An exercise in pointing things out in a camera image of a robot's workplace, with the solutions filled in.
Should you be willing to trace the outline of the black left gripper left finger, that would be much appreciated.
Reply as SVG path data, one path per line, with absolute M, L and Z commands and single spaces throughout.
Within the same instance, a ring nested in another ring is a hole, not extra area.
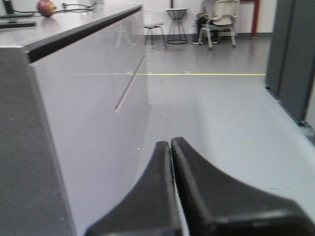
M 87 236 L 180 236 L 182 226 L 167 141 L 155 144 L 151 159 L 131 191 Z

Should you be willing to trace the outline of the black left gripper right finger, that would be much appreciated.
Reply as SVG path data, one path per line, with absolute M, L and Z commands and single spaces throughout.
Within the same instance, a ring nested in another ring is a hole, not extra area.
M 247 185 L 209 163 L 184 138 L 171 140 L 179 197 L 192 236 L 312 236 L 299 205 Z

